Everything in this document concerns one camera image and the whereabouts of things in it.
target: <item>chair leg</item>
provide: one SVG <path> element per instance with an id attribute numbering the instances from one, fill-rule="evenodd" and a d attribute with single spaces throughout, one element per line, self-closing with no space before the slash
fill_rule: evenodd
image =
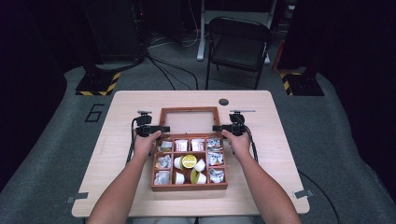
<path id="1" fill-rule="evenodd" d="M 256 84 L 254 85 L 254 90 L 257 90 L 259 87 L 260 77 L 262 76 L 262 69 L 260 69 L 259 73 L 256 76 Z"/>
<path id="2" fill-rule="evenodd" d="M 207 90 L 207 87 L 209 86 L 209 71 L 210 71 L 210 60 L 207 59 L 205 90 Z"/>

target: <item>yellow and black tape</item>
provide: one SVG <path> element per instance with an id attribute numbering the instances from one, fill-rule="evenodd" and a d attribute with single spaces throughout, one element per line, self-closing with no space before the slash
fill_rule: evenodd
<path id="1" fill-rule="evenodd" d="M 290 84 L 287 79 L 285 79 L 285 75 L 300 75 L 301 73 L 281 73 L 280 77 L 282 78 L 283 82 L 283 87 L 285 88 L 286 94 L 287 95 L 293 95 L 293 92 L 291 91 Z"/>
<path id="2" fill-rule="evenodd" d="M 76 95 L 85 95 L 85 96 L 93 96 L 93 95 L 109 95 L 116 88 L 117 81 L 120 78 L 120 73 L 114 75 L 111 80 L 110 85 L 108 86 L 106 91 L 76 91 Z"/>

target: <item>round black object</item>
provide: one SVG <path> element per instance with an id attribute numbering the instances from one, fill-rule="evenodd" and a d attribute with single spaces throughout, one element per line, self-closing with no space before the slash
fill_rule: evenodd
<path id="1" fill-rule="evenodd" d="M 228 105 L 228 103 L 229 103 L 229 101 L 227 99 L 222 98 L 219 100 L 220 105 Z"/>

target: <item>person's hand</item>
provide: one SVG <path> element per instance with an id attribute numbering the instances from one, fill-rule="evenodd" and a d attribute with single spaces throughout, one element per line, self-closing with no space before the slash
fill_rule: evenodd
<path id="1" fill-rule="evenodd" d="M 134 141 L 134 158 L 139 158 L 142 160 L 147 160 L 149 158 L 149 153 L 153 147 L 155 147 L 152 143 L 160 137 L 162 134 L 161 131 L 157 131 L 147 137 L 141 137 L 139 135 L 136 136 Z"/>
<path id="2" fill-rule="evenodd" d="M 230 146 L 235 153 L 236 159 L 240 161 L 243 157 L 250 156 L 250 139 L 247 133 L 235 136 L 227 130 L 223 130 L 222 134 L 230 140 Z"/>

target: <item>black curtain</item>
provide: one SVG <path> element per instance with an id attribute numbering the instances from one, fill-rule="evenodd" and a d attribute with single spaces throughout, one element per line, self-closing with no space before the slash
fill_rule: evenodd
<path id="1" fill-rule="evenodd" d="M 64 97 L 64 73 L 81 66 L 65 16 L 74 18 L 96 63 L 100 56 L 78 0 L 9 0 L 0 7 L 0 190 Z"/>
<path id="2" fill-rule="evenodd" d="M 393 1 L 299 0 L 279 61 L 283 69 L 310 66 L 316 50 L 330 45 L 317 55 L 323 59 L 318 72 L 334 85 L 361 157 L 376 170 L 394 201 L 395 11 Z M 321 42 L 334 15 L 341 17 L 335 38 Z"/>

